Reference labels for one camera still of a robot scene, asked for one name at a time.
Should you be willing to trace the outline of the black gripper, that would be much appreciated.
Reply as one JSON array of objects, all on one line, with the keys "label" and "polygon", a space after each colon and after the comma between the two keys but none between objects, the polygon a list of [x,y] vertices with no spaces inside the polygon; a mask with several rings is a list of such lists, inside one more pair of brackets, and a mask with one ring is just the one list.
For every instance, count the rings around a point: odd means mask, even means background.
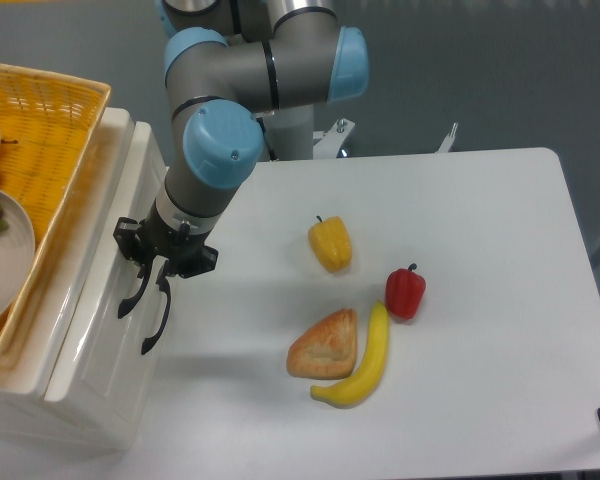
[{"label": "black gripper", "polygon": [[216,268],[219,252],[205,245],[208,234],[194,234],[191,227],[172,229],[159,215],[156,203],[143,221],[119,217],[113,237],[123,257],[139,268],[140,279],[147,274],[148,256],[167,259],[156,279],[159,286],[171,277],[188,279]]}]

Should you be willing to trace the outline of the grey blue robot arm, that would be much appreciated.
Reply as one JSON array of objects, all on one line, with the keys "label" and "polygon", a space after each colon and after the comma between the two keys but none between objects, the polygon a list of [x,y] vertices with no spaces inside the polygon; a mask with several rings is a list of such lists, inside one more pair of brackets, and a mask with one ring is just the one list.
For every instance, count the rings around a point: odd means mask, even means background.
[{"label": "grey blue robot arm", "polygon": [[121,218],[122,255],[147,283],[211,271],[206,239],[264,150],[258,116],[362,95],[362,32],[328,1],[160,1],[175,157],[143,220]]}]

